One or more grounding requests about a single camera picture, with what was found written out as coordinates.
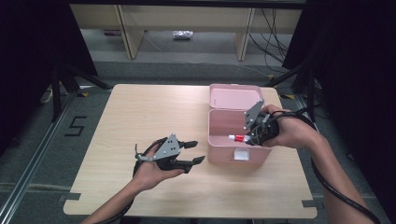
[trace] wooden table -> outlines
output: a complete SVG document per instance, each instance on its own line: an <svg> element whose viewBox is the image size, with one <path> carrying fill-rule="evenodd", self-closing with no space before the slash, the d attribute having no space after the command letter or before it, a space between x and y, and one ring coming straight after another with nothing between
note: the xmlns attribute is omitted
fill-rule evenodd
<svg viewBox="0 0 396 224"><path fill-rule="evenodd" d="M276 90L262 88L266 104L281 106ZM134 144L143 152L154 140L177 135L198 146L180 160L207 154L208 86L117 85L107 102L67 200L68 215L88 215L130 181ZM127 216L313 218L315 207L296 149L274 147L260 167L203 163L190 173L142 192Z"/></svg>

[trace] floor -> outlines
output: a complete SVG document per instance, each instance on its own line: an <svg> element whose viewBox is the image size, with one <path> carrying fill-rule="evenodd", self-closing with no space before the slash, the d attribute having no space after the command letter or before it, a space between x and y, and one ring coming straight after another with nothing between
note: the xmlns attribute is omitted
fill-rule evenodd
<svg viewBox="0 0 396 224"><path fill-rule="evenodd" d="M81 30L81 32L85 37L95 65L98 69L100 68L100 73L103 73L103 75L106 74L103 78L107 78L109 81L125 78L120 77L122 73L120 72L120 66L125 66L125 64L135 64L136 66L152 63L175 64L175 69L181 64L188 64L191 67L222 64L229 65L232 70L242 69L244 72L249 71L253 75L259 75L268 78L268 80L271 76L276 77L286 71L286 69L280 67L281 63L278 60L266 56L251 39L249 39L247 45L245 60L238 62L236 60L232 34L194 33L192 39L189 41L176 41L173 39L173 32L171 31L146 32L137 57L134 60L129 60L120 36L106 36L103 35L103 31L99 30ZM282 58L279 48L276 47L276 42L272 42L273 46L271 46L267 45L267 42L264 40L264 38L268 39L269 35L261 36L260 34L254 34L252 36L263 48L274 53L279 59ZM278 39L286 47L291 40L291 35L279 35ZM111 66L107 66L107 63L119 63L120 66L117 65L119 70L111 70ZM267 70L260 69L264 65L267 67ZM304 106L304 97L293 95L290 91L291 82L292 80L288 80L285 83L279 84L277 87L281 95L282 105L289 108ZM83 80L80 80L79 83L81 86L90 85ZM20 134L21 141L17 141L16 146L11 146L7 153L0 158L0 202L5 202L9 199L10 192L16 184L18 185L19 181L21 182L22 175L25 175L26 172L32 172L30 179L26 183L26 192L17 201L19 205L18 209L12 211L13 216L8 222L76 223L83 219L80 216L72 217L63 213L64 197L73 184L74 176L85 154L85 150L82 148L86 148L90 143L90 137L92 137L101 112L106 105L108 95L109 92L99 91L99 93L91 95L88 103L84 97L75 97L73 103L70 105L69 112L64 115L65 121L60 124L60 127L51 127L48 119L43 119L50 118L51 104L43 104L37 109L29 125ZM90 106L95 106L96 109L90 109ZM83 121L86 127L84 132L87 132L86 137L67 142L59 140L58 138L61 136L64 137L70 132L68 125L73 118L81 114L89 115ZM390 223L381 205L371 192L369 185L360 173L359 167L346 156L347 148L337 135L336 128L332 125L332 121L326 111L320 109L316 111L316 115L318 116L319 130L323 135L331 139L334 148L337 148L337 151L334 151L334 153L344 169L346 169L350 178L357 185L363 198L380 217L382 223ZM36 149L43 147L41 140L46 137L48 129L54 129L58 132L56 136L50 139L50 147L62 148L62 150L42 150L42 159L38 161L37 167L29 170L27 168L34 167L31 164L32 158L36 156ZM321 187L311 171L309 155L304 151L299 152L299 155L313 198L317 203L318 216L311 220L257 219L254 220L255 224L327 223L325 209L322 206L323 196Z"/></svg>

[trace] hand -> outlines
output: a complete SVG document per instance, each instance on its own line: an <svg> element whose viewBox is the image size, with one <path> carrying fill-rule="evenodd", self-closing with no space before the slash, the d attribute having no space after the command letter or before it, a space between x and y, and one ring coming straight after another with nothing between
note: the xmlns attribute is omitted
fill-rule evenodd
<svg viewBox="0 0 396 224"><path fill-rule="evenodd" d="M262 108L262 112L274 113L276 111L289 111L274 105L267 105ZM311 148L315 141L321 140L322 136L300 119L284 117L277 120L279 124L279 135L273 139L265 141L265 147L284 146L284 147L308 147Z"/></svg>
<svg viewBox="0 0 396 224"><path fill-rule="evenodd" d="M154 146L147 154L148 157L154 156L159 144ZM161 170L155 161L144 161L136 171L130 184L136 184L139 191L153 189L159 183L168 178L173 178L184 174L184 170L176 169L171 171Z"/></svg>

